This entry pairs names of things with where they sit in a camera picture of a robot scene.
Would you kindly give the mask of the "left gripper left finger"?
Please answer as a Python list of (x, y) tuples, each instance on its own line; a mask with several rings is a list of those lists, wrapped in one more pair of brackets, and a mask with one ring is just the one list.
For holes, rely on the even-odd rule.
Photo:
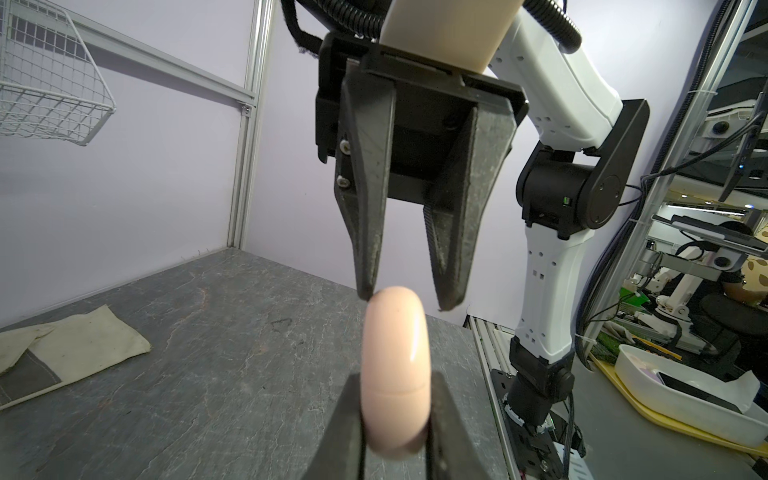
[(350, 374), (302, 479), (363, 479), (366, 441), (360, 374)]

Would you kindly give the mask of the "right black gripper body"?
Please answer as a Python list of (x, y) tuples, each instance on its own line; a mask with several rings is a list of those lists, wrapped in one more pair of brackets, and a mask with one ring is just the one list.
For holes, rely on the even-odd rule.
[(315, 100), (315, 144), (322, 163), (337, 156), (341, 86), (347, 72), (359, 66), (395, 85), (388, 196), (397, 200), (424, 202), (475, 105), (507, 104), (516, 123), (528, 113), (516, 84), (331, 32), (320, 47)]

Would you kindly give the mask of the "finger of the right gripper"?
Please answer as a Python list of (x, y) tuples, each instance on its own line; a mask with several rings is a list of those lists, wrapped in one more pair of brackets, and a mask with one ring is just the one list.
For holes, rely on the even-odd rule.
[(464, 301), (482, 217), (516, 128), (512, 113), (473, 107), (428, 190), (424, 219), (442, 311)]
[(396, 89), (394, 82), (359, 68), (341, 86), (336, 174), (350, 186), (334, 195), (350, 236), (358, 296), (374, 294), (389, 189)]

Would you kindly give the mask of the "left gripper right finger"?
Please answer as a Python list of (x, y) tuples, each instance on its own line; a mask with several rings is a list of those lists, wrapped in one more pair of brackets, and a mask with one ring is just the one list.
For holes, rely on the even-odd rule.
[(489, 479), (440, 372), (431, 375), (431, 404), (425, 450), (428, 479)]

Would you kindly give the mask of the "pink earbud charging case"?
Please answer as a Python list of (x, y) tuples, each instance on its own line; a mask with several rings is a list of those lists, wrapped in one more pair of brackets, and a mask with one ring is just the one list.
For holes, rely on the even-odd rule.
[(382, 289), (368, 302), (360, 388), (369, 448), (386, 459), (417, 453), (430, 417), (431, 354), (422, 302), (406, 287)]

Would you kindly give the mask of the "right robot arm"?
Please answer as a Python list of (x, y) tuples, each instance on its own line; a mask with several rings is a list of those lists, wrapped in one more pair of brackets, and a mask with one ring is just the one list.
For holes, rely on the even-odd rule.
[(535, 429), (572, 392), (583, 249), (621, 200), (650, 109), (597, 73), (556, 1), (307, 1), (327, 28), (294, 42), (318, 61), (315, 143), (335, 163), (356, 290), (371, 300), (386, 204), (420, 204), (438, 304), (465, 297), (480, 223), (518, 125), (539, 140), (516, 198), (529, 279), (507, 397)]

